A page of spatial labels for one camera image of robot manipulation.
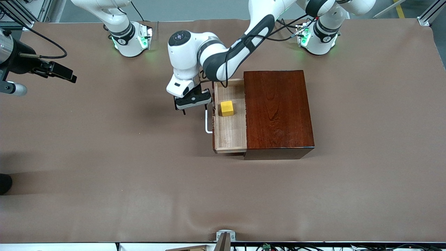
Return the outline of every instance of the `wood grain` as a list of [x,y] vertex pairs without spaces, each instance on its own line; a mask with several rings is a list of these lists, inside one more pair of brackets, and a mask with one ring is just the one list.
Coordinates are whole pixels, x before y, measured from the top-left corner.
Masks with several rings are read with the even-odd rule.
[[303,71],[245,71],[248,149],[314,147]]
[[[222,117],[220,102],[231,100],[234,115]],[[216,153],[246,152],[246,105],[243,79],[230,79],[228,87],[214,84],[214,151]]]

